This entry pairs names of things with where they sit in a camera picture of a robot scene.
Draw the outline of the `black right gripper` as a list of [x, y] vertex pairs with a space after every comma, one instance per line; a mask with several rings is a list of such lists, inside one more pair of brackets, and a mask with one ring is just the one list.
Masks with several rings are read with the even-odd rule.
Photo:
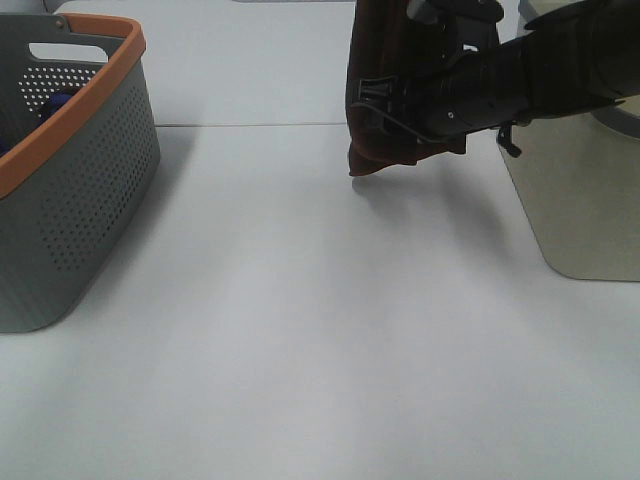
[[497, 1], [406, 1], [413, 21], [446, 41], [436, 63], [410, 74], [360, 79], [349, 105], [369, 112], [368, 126], [419, 143], [447, 143], [503, 122], [496, 77], [503, 18]]

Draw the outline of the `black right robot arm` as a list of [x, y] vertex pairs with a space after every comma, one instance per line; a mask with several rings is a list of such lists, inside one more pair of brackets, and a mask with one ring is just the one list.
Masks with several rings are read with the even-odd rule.
[[621, 104], [639, 92], [639, 5], [578, 1], [501, 42], [497, 1], [391, 1], [359, 8], [346, 110], [353, 151], [405, 163], [462, 153], [470, 134]]

